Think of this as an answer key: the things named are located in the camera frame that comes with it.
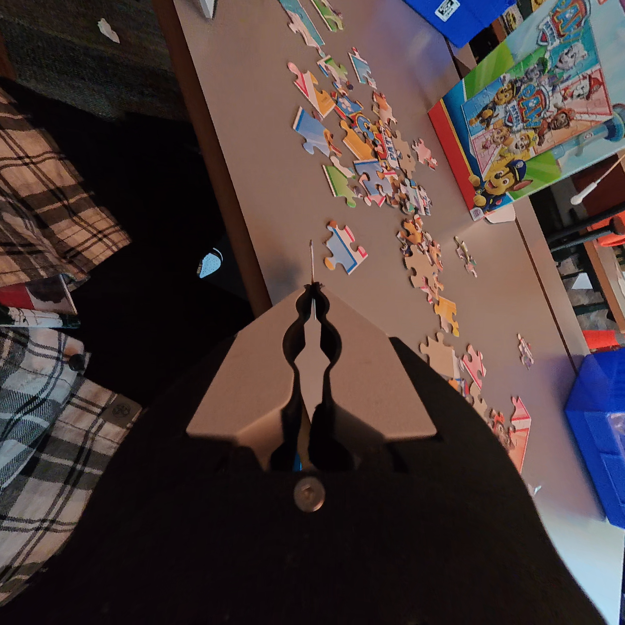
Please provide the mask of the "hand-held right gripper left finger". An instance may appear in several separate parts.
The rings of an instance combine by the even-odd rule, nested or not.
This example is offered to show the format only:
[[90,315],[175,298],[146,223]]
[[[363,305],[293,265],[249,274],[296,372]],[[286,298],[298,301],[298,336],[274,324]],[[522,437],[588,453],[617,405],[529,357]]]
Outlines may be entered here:
[[310,315],[306,285],[238,332],[187,435],[250,448],[265,470],[293,470],[303,410],[295,361]]

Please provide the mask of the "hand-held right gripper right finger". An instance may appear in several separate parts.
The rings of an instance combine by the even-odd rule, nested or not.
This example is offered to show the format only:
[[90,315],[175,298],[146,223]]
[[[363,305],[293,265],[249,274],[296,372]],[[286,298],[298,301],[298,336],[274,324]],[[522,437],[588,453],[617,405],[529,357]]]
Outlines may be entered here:
[[310,295],[327,359],[309,435],[313,465],[352,470],[387,444],[436,436],[387,333],[319,283]]

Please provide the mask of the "blue rainbow puzzle piece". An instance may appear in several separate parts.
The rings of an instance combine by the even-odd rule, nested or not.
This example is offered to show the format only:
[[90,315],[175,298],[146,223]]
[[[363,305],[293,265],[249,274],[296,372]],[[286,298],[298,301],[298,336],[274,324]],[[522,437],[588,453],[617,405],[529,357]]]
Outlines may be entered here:
[[301,35],[307,46],[314,47],[320,52],[324,46],[324,40],[310,20],[308,14],[304,10],[293,11],[286,9],[285,11],[290,20],[288,24],[290,30],[295,34]]

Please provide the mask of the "orange dog puzzle piece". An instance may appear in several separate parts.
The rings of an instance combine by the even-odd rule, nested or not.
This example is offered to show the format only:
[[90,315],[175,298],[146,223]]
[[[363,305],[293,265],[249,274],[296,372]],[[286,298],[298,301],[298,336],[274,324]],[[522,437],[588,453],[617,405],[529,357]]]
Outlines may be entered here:
[[507,425],[503,414],[492,409],[488,417],[489,427],[491,431],[501,443],[504,449],[509,452],[514,449],[512,435],[515,432],[514,427]]

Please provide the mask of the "red striped joined puzzle section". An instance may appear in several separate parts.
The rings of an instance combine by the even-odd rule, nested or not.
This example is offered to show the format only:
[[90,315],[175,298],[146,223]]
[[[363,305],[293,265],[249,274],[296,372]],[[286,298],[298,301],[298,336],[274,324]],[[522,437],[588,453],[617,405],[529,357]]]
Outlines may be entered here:
[[509,449],[507,453],[518,473],[521,474],[532,420],[520,397],[512,396],[511,402],[513,411],[508,430]]

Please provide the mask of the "jigsaw puzzle pieces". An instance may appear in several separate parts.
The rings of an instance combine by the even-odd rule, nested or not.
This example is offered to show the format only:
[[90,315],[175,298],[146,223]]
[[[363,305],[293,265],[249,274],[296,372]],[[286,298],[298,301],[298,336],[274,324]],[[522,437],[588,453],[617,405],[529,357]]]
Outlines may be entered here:
[[[334,38],[324,40],[316,68],[287,59],[302,102],[293,130],[315,158],[296,183],[306,200],[298,226],[326,229],[314,253],[317,282],[391,334],[419,347],[428,364],[488,423],[492,409],[510,425],[519,397],[512,365],[515,332],[508,256],[519,250],[514,223],[470,222],[442,146],[426,114],[434,83],[449,86],[452,58],[441,35],[400,1],[349,2],[344,14],[313,1]],[[418,166],[422,129],[442,156],[442,174]],[[466,346],[483,353],[479,389],[460,360]]]

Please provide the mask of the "grey desk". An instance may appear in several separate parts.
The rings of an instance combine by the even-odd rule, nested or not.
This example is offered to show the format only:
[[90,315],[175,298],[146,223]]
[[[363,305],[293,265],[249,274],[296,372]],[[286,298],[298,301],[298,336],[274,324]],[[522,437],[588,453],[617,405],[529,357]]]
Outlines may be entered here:
[[[310,2],[303,6],[321,35],[333,39]],[[154,7],[232,248],[246,241],[244,227],[233,224],[232,194],[237,196],[259,269],[243,261],[242,252],[237,260],[260,315],[269,301],[276,304],[308,282],[309,240],[316,253],[321,244],[315,238],[327,232],[321,224],[315,235],[315,219],[297,225],[307,202],[298,199],[296,183],[319,171],[292,129],[302,98],[287,68],[292,58],[297,67],[312,61],[315,69],[319,55],[290,30],[278,1],[218,1],[213,20],[202,15],[198,1],[154,1]],[[426,114],[459,80],[448,50],[451,84],[443,86],[442,78],[434,83],[437,94]],[[422,129],[418,138],[438,160],[435,171],[420,164],[415,169],[424,172],[429,192],[426,180],[442,174],[442,156]],[[514,223],[520,238],[519,250],[508,256],[514,263],[512,310],[505,318],[518,343],[504,373],[519,367],[518,394],[532,418],[522,476],[542,485],[534,499],[554,545],[605,620],[618,624],[624,533],[605,521],[564,415],[588,348],[529,200],[514,207],[512,222],[488,223]]]

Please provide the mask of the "person's dark shoe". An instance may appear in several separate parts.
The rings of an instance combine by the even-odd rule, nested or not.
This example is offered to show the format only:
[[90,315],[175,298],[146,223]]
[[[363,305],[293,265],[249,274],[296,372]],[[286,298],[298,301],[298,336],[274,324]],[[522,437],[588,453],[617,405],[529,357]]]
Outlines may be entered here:
[[216,273],[222,267],[224,257],[222,252],[213,247],[200,261],[196,270],[199,279],[205,279]]

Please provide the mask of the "blue plastic bin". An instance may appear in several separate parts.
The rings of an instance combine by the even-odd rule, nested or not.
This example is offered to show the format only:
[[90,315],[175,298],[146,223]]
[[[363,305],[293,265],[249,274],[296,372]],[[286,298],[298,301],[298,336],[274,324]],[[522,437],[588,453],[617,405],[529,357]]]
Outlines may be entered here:
[[464,47],[516,1],[404,1],[453,46]]
[[585,357],[565,414],[607,520],[623,529],[623,348]]

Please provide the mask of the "red plastic bin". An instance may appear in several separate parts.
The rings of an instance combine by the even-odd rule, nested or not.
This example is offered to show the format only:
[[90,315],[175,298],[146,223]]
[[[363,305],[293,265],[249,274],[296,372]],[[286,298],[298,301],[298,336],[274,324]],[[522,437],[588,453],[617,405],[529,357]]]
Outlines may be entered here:
[[623,333],[615,330],[584,330],[584,339],[590,351],[610,351],[624,346]]

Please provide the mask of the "red white printed card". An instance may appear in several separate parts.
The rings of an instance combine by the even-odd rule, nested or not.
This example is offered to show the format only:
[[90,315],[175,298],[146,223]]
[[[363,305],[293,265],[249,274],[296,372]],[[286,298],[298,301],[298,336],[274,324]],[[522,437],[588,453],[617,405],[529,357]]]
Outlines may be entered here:
[[77,329],[81,323],[64,274],[1,287],[1,327]]

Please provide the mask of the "person's plaid shirt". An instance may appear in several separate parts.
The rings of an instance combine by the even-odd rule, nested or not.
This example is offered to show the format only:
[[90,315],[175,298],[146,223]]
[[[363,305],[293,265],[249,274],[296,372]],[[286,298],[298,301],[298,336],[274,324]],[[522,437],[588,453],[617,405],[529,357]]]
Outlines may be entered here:
[[[2,90],[1,288],[60,279],[67,296],[129,243]],[[1,304],[1,605],[62,550],[142,410],[84,376],[77,325],[74,307]]]

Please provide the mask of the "colourful puzzle box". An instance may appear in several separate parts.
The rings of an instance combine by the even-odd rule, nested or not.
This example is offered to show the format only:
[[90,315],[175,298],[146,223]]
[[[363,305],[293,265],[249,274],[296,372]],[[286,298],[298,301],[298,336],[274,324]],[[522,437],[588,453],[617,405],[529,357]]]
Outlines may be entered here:
[[429,112],[473,221],[624,149],[624,1],[532,5]]

